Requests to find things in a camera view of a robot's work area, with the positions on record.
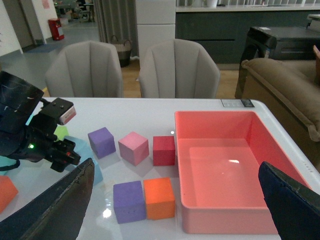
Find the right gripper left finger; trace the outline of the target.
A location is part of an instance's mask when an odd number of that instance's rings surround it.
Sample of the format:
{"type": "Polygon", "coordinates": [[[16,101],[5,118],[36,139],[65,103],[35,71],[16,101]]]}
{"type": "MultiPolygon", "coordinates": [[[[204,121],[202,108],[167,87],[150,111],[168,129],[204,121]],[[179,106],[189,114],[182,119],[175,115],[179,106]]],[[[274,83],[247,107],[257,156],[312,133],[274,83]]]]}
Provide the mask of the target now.
{"type": "Polygon", "coordinates": [[[75,240],[91,199],[95,165],[91,158],[30,203],[1,221],[2,240],[75,240]]]}

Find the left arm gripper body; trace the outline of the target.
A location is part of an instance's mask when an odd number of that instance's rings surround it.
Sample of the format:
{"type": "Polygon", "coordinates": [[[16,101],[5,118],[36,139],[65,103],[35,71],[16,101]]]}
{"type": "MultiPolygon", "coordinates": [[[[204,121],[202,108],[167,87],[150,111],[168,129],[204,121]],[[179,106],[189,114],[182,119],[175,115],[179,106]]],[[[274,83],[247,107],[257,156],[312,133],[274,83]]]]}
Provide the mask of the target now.
{"type": "Polygon", "coordinates": [[[40,112],[34,115],[25,129],[22,146],[15,152],[19,160],[38,162],[42,159],[51,161],[54,158],[54,142],[58,141],[54,132],[56,120],[40,112]]]}

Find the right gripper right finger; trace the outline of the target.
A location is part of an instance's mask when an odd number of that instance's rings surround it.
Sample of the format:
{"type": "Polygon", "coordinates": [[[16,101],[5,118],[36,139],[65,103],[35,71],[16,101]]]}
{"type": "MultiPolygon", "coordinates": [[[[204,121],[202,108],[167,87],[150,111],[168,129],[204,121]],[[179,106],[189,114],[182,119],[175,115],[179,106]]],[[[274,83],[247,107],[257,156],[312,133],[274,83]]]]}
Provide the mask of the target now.
{"type": "Polygon", "coordinates": [[[320,238],[320,195],[267,161],[258,170],[264,201],[282,240],[320,238]]]}

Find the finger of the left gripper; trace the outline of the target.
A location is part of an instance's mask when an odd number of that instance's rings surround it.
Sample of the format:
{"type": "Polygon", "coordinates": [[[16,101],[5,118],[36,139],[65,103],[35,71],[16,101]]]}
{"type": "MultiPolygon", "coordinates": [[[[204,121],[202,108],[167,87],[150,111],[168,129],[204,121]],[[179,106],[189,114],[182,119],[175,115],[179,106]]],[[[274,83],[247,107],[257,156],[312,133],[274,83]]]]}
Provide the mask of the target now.
{"type": "Polygon", "coordinates": [[[81,157],[75,152],[76,143],[64,139],[53,143],[53,160],[60,164],[78,165],[81,157]]]}
{"type": "Polygon", "coordinates": [[[50,168],[58,173],[62,173],[65,168],[68,166],[68,162],[61,159],[51,159],[51,166],[50,168]]]}

